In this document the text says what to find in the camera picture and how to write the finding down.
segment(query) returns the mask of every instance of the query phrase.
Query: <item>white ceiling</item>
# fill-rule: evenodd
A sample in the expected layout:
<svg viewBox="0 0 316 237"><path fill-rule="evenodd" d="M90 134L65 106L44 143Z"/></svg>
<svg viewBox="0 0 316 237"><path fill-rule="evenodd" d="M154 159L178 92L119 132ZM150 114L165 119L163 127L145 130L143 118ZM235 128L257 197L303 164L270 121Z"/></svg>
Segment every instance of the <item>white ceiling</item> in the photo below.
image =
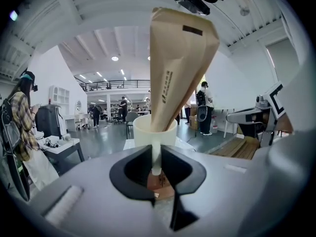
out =
<svg viewBox="0 0 316 237"><path fill-rule="evenodd" d="M18 20L2 36L0 77L14 79L34 50L45 52L55 45L74 75L102 72L107 80L124 69L128 79L149 78L149 23L154 7L181 11L174 0L26 0ZM211 20L221 39L221 50L271 25L281 12L275 0L225 0L209 4ZM250 14L241 16L248 6ZM112 56L119 61L113 62Z"/></svg>

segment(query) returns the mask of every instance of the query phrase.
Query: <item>woman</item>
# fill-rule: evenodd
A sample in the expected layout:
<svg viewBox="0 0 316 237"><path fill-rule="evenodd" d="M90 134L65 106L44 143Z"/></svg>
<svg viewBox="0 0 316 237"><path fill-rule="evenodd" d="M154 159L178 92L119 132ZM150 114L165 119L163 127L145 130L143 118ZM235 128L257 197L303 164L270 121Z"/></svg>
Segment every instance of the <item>woman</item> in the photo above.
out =
<svg viewBox="0 0 316 237"><path fill-rule="evenodd" d="M23 161L35 186L42 190L59 176L40 150L39 144L31 131L39 110L37 106L30 108L30 91L34 88L34 81L35 76L32 72L26 71L23 73L8 100L12 108L13 121L18 126L21 134L21 143L16 148L17 157Z"/></svg>

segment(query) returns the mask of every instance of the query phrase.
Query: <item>long hair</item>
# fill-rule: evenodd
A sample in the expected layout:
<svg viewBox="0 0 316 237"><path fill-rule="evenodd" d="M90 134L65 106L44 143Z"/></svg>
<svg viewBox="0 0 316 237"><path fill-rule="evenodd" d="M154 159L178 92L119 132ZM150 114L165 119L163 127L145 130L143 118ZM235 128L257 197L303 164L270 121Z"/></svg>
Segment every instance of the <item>long hair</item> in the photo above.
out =
<svg viewBox="0 0 316 237"><path fill-rule="evenodd" d="M31 91L31 85L32 85L32 81L30 79L27 78L21 78L19 80L19 82L15 85L15 87L13 88L12 92L10 93L10 95L8 96L8 100L13 97L13 95L16 92L23 92L24 95L26 95L27 99L28 99L28 104L29 107L31 106L31 102L30 102L30 91Z"/></svg>

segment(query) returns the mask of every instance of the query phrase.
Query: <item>white mug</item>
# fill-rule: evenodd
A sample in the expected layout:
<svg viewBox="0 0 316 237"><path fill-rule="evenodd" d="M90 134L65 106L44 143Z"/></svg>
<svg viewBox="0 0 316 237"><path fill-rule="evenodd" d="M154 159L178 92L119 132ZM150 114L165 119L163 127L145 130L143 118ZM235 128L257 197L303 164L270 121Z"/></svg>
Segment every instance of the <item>white mug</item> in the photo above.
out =
<svg viewBox="0 0 316 237"><path fill-rule="evenodd" d="M152 145L153 175L161 173L161 150L160 145L174 146L177 137L177 122L174 120L170 128L165 132L151 132L151 115L140 116L133 122L135 147Z"/></svg>

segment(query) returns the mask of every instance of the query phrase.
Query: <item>black label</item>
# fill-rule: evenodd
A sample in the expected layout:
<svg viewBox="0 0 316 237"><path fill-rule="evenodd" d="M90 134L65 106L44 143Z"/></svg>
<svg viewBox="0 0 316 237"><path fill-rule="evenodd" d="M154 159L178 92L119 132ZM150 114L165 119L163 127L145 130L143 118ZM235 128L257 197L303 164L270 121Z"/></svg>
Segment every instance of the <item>black label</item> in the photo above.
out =
<svg viewBox="0 0 316 237"><path fill-rule="evenodd" d="M193 28L191 26L183 26L182 30L185 32L190 32L190 33L194 33L194 34L203 36L203 31L201 31L197 28Z"/></svg>

